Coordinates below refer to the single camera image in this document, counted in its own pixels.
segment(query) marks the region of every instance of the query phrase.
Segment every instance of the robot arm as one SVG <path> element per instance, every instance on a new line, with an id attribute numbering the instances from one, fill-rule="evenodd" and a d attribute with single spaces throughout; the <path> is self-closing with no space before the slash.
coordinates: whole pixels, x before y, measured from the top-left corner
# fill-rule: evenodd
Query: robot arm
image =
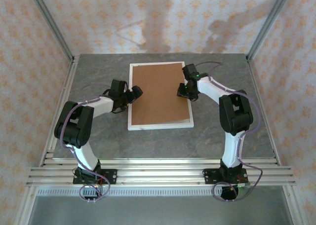
<path id="1" fill-rule="evenodd" d="M 235 90 L 218 83 L 208 74 L 200 74 L 194 64 L 186 65 L 182 70 L 187 84 L 180 84 L 177 93 L 179 97 L 196 101 L 198 94 L 203 93 L 219 105 L 220 123 L 225 131 L 225 150 L 221 159 L 221 167 L 218 171 L 214 170 L 214 177 L 211 181 L 214 182 L 213 184 L 219 181 L 232 184 L 241 183 L 241 180 L 237 178 L 240 178 L 239 176 L 243 172 L 242 164 L 239 161 L 243 138 L 239 150 L 238 142 L 241 135 L 249 129 L 253 122 L 248 99 L 236 94 Z"/>
<path id="2" fill-rule="evenodd" d="M 77 180 L 79 184 L 82 184 L 82 182 L 95 184 L 98 180 L 95 175 L 85 170 L 82 165 L 95 173 L 102 174 L 100 161 L 94 155 L 88 141 L 93 118 L 104 113 L 122 112 L 127 108 L 128 104 L 133 103 L 143 94 L 138 86 L 132 87 L 131 90 L 125 90 L 126 86 L 127 83 L 125 81 L 114 79 L 111 88 L 106 90 L 99 97 L 98 101 L 78 107 L 72 113 L 70 121 L 66 123 L 63 141 L 67 147 L 73 148 L 72 151 L 76 153 L 76 156 L 82 163 L 78 163 L 78 168 L 75 172 L 76 177 L 79 178 Z M 78 104 L 80 103 L 72 101 L 65 103 L 54 130 L 56 138 L 60 139 L 61 129 L 65 124 L 67 115 Z"/>

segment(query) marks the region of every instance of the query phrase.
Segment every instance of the cardboard board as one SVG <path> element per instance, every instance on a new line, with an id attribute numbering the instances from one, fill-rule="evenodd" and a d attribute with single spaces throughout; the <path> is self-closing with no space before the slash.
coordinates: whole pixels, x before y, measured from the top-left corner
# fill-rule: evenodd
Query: cardboard board
<path id="1" fill-rule="evenodd" d="M 133 66 L 132 83 L 143 90 L 143 95 L 132 104 L 131 124 L 190 119 L 188 100 L 177 96 L 183 82 L 182 63 Z"/>

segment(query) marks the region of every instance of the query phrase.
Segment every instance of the marble surface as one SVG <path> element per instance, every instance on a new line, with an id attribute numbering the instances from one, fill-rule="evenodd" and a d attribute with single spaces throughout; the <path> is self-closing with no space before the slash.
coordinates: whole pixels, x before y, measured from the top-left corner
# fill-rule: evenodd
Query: marble surface
<path id="1" fill-rule="evenodd" d="M 244 89 L 255 98 L 256 93 L 250 71 L 243 54 L 85 54 L 80 55 L 69 100 L 84 101 L 102 94 L 107 87 L 90 83 L 111 84 L 113 78 L 129 80 L 130 63 L 184 61 L 198 64 L 204 61 L 222 62 L 212 76 L 223 85 L 236 90 Z M 200 73 L 209 72 L 214 64 L 200 65 Z M 254 128 L 258 122 L 253 109 Z M 104 114 L 93 120 L 90 144 L 98 158 L 221 158 L 224 152 L 225 133 L 219 123 L 218 105 L 200 94 L 192 102 L 194 128 L 168 130 L 127 130 L 127 111 Z M 243 157 L 274 157 L 264 124 L 254 135 L 246 136 Z M 54 158 L 72 158 L 59 142 Z"/>

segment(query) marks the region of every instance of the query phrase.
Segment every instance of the wall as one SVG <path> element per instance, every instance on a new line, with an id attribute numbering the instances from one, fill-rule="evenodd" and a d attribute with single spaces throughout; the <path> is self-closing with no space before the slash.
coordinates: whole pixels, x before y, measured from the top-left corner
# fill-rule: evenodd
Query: wall
<path id="1" fill-rule="evenodd" d="M 316 0 L 288 0 L 251 62 L 281 160 L 316 220 Z"/>
<path id="2" fill-rule="evenodd" d="M 0 224 L 38 166 L 69 62 L 33 0 L 0 0 Z"/>
<path id="3" fill-rule="evenodd" d="M 275 0 L 45 0 L 74 55 L 247 53 Z"/>

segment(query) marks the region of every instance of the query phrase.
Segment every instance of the metal bar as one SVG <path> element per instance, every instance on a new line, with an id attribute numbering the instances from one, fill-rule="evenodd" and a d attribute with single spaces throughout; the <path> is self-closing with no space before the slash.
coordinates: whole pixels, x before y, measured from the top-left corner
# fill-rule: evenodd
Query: metal bar
<path id="1" fill-rule="evenodd" d="M 280 167 L 271 159 L 248 159 L 263 170 L 260 185 L 294 185 L 295 180 L 291 167 Z M 117 186 L 132 187 L 185 187 L 185 186 L 207 186 L 204 182 L 202 170 L 204 168 L 218 168 L 218 159 L 109 159 L 103 160 L 104 168 L 119 168 L 117 174 Z M 29 185 L 60 186 L 72 185 L 72 169 L 76 164 L 59 165 L 55 167 L 32 168 L 28 179 Z M 254 183 L 259 170 L 245 167 L 249 180 Z"/>
<path id="2" fill-rule="evenodd" d="M 259 175 L 259 171 L 252 169 L 252 168 L 246 168 L 247 169 L 247 174 L 248 175 Z M 293 175 L 293 172 L 291 169 L 288 167 L 284 168 L 268 168 L 265 169 L 265 175 Z M 194 175 L 199 175 L 202 176 L 202 169 L 186 169 L 186 170 L 181 170 L 181 169 L 174 169 L 174 170 L 119 170 L 118 171 L 118 177 L 141 177 L 141 176 L 146 176 L 150 177 L 152 175 L 155 176 L 194 176 Z M 73 176 L 73 172 L 71 170 L 32 170 L 30 172 L 30 177 L 36 177 L 36 176 L 46 176 L 46 177 L 51 177 L 51 176 Z"/>
<path id="3" fill-rule="evenodd" d="M 54 33 L 58 43 L 60 44 L 63 52 L 65 53 L 66 57 L 69 59 L 69 61 L 73 60 L 73 55 L 71 53 L 70 48 L 68 47 L 64 37 L 62 36 L 59 28 L 57 27 L 52 15 L 50 14 L 44 0 L 34 0 L 36 5 L 38 6 L 41 14 L 43 15 L 46 23 L 50 27 L 51 31 Z"/>
<path id="4" fill-rule="evenodd" d="M 91 195 L 95 191 L 85 188 L 84 193 Z M 41 187 L 37 196 L 78 196 L 79 187 Z M 221 187 L 216 187 L 215 194 L 222 193 Z M 208 196 L 212 188 L 201 187 L 112 187 L 107 196 Z"/>
<path id="5" fill-rule="evenodd" d="M 295 181 L 279 181 L 279 182 L 265 182 L 265 181 L 260 181 L 258 186 L 263 186 L 263 187 L 272 187 L 272 186 L 295 186 L 296 183 Z M 31 183 L 27 184 L 27 186 L 34 186 L 34 187 L 70 187 L 70 188 L 76 188 L 76 187 L 81 187 L 82 185 L 73 185 L 72 183 L 69 182 L 55 182 L 55 183 Z M 121 184 L 121 185 L 111 185 L 111 188 L 115 187 L 201 187 L 201 188 L 209 188 L 210 185 L 206 184 L 199 184 L 199 183 L 150 183 L 150 184 L 145 184 L 145 183 L 128 183 L 128 184 Z"/>
<path id="6" fill-rule="evenodd" d="M 276 164 L 254 164 L 256 167 L 259 168 L 276 168 L 277 165 Z M 77 164 L 67 164 L 67 165 L 44 165 L 42 168 L 43 169 L 47 169 L 47 170 L 72 170 L 74 168 L 77 168 Z M 106 168 L 108 169 L 118 169 L 118 170 L 125 170 L 126 168 L 130 169 L 130 170 L 139 170 L 139 169 L 148 169 L 148 170 L 152 170 L 152 169 L 170 169 L 170 166 L 166 165 L 166 164 L 161 164 L 161 165 L 155 165 L 155 164 L 147 164 L 146 166 L 143 165 L 130 165 L 130 166 L 126 166 L 125 164 L 107 164 Z M 194 165 L 189 165 L 189 164 L 183 164 L 183 165 L 173 165 L 172 169 L 176 170 L 182 170 L 182 169 L 205 169 L 205 168 L 219 168 L 219 164 L 194 164 Z"/>
<path id="7" fill-rule="evenodd" d="M 277 161 L 275 158 L 245 158 L 243 159 L 245 163 L 260 163 L 260 164 L 276 164 Z M 173 158 L 173 159 L 100 159 L 101 164 L 104 168 L 107 167 L 107 164 L 127 164 L 129 166 L 134 164 L 219 164 L 219 159 L 207 159 L 207 158 Z M 67 165 L 72 164 L 76 165 L 77 162 L 75 159 L 46 159 L 45 165 L 50 164 L 59 164 Z"/>
<path id="8" fill-rule="evenodd" d="M 27 200 L 27 197 L 28 197 L 28 194 L 29 194 L 29 190 L 30 190 L 29 187 L 25 187 L 23 196 L 21 198 L 21 204 L 20 204 L 18 212 L 16 213 L 16 216 L 15 216 L 14 225 L 21 224 L 20 220 L 22 218 L 22 214 L 23 214 L 24 209 L 25 209 L 25 202 Z"/>
<path id="9" fill-rule="evenodd" d="M 283 186 L 286 202 L 294 225 L 309 225 L 308 218 L 302 206 L 297 187 Z"/>
<path id="10" fill-rule="evenodd" d="M 25 225 L 29 223 L 37 192 L 37 187 L 30 187 L 27 189 L 27 196 L 22 200 L 21 204 L 22 211 L 15 217 L 15 225 Z"/>
<path id="11" fill-rule="evenodd" d="M 277 18 L 278 14 L 280 13 L 284 3 L 286 0 L 276 0 L 272 10 L 270 11 L 265 23 L 263 24 L 257 38 L 255 39 L 248 55 L 247 55 L 247 60 L 251 61 L 256 54 L 258 48 L 262 44 L 264 38 L 266 37 L 268 31 L 270 30 L 274 20 Z"/>
<path id="12" fill-rule="evenodd" d="M 70 82 L 70 78 L 71 77 L 73 78 L 72 73 L 74 73 L 76 71 L 76 67 L 77 66 L 76 66 L 75 62 L 71 61 L 71 63 L 69 64 L 69 68 L 68 68 L 67 78 L 65 79 L 65 83 L 63 84 L 63 86 L 67 86 L 67 83 Z M 57 105 L 58 107 L 56 109 L 53 121 L 52 121 L 50 128 L 49 128 L 49 135 L 48 135 L 47 140 L 45 142 L 44 150 L 43 150 L 42 155 L 41 155 L 41 160 L 39 161 L 39 166 L 43 166 L 45 159 L 47 158 L 47 156 L 49 156 L 48 154 L 53 151 L 53 150 L 51 150 L 51 145 L 56 144 L 57 139 L 55 139 L 55 137 L 54 137 L 54 127 L 57 123 L 58 115 L 60 114 L 60 112 L 62 110 L 64 101 L 65 101 L 65 99 L 66 100 L 68 99 L 69 92 L 70 92 L 70 90 L 67 91 L 66 88 L 64 87 L 60 93 L 59 101 L 58 101 L 58 105 Z"/>
<path id="13" fill-rule="evenodd" d="M 59 176 L 59 177 L 29 177 L 28 183 L 71 183 L 73 182 L 73 176 Z M 255 183 L 258 179 L 258 176 L 249 175 L 248 179 L 250 182 Z M 266 176 L 263 175 L 261 180 L 263 182 L 294 182 L 295 179 L 293 176 L 288 175 L 274 175 L 274 176 Z M 202 185 L 204 184 L 204 177 L 203 176 L 150 176 L 150 177 L 137 177 L 137 176 L 130 176 L 130 177 L 117 177 L 117 185 L 144 185 L 151 186 L 151 184 L 168 184 L 168 183 L 175 183 L 177 185 L 181 185 L 182 183 L 189 183 L 190 185 Z"/>
<path id="14" fill-rule="evenodd" d="M 269 139 L 270 139 L 270 142 L 271 142 L 271 146 L 272 146 L 273 151 L 275 153 L 278 165 L 281 165 L 281 158 L 280 158 L 280 155 L 279 155 L 279 153 L 277 151 L 276 142 L 274 141 L 274 138 L 272 137 L 271 126 L 270 126 L 270 124 L 268 122 L 268 119 L 266 118 L 266 115 L 267 115 L 266 114 L 266 110 L 264 108 L 262 98 L 260 97 L 260 94 L 259 94 L 259 91 L 258 91 L 258 84 L 257 84 L 257 81 L 256 81 L 256 79 L 254 77 L 254 74 L 253 74 L 253 71 L 252 71 L 252 68 L 251 68 L 251 63 L 248 63 L 248 67 L 249 67 L 249 70 L 250 70 L 250 74 L 251 74 L 253 85 L 255 87 L 257 98 L 259 100 L 259 106 L 260 106 L 260 109 L 261 109 L 261 112 L 262 112 L 262 118 L 263 118 L 263 121 L 264 121 L 264 123 L 266 125 L 266 128 L 267 128 L 267 131 L 268 131 L 268 135 L 269 135 Z"/>
<path id="15" fill-rule="evenodd" d="M 64 88 L 63 88 L 63 91 L 61 92 L 60 97 L 59 97 L 59 101 L 58 101 L 58 105 L 57 105 L 58 107 L 56 109 L 56 112 L 55 112 L 55 115 L 53 118 L 53 122 L 50 126 L 49 136 L 47 137 L 39 166 L 43 166 L 46 158 L 53 158 L 53 152 L 54 152 L 56 142 L 57 142 L 57 139 L 54 137 L 54 127 L 57 123 L 58 116 L 60 115 L 60 113 L 63 109 L 64 103 L 68 100 L 71 85 L 73 83 L 75 72 L 77 69 L 78 60 L 79 60 L 79 56 L 76 56 L 74 61 L 72 61 L 70 63 L 67 78 L 66 78 L 65 83 L 63 85 Z"/>

